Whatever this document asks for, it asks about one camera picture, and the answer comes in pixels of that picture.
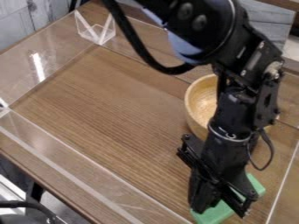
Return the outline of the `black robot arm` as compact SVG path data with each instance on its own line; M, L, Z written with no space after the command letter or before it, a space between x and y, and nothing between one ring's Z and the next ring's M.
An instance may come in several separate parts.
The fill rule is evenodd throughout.
M245 166L278 114L281 51L248 22L238 0L136 0L165 28L186 67L209 64L218 76L216 111L204 140L182 139L177 156L190 167L188 202L204 213L224 202L242 217L257 201Z

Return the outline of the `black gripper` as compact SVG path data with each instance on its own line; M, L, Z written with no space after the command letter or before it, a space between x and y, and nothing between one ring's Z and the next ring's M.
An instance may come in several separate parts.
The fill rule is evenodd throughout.
M201 141L193 134L181 136L176 155L190 168L188 203L202 214L222 200L240 218L257 201L257 192L248 180L248 153L257 145L258 134L232 141L209 132Z

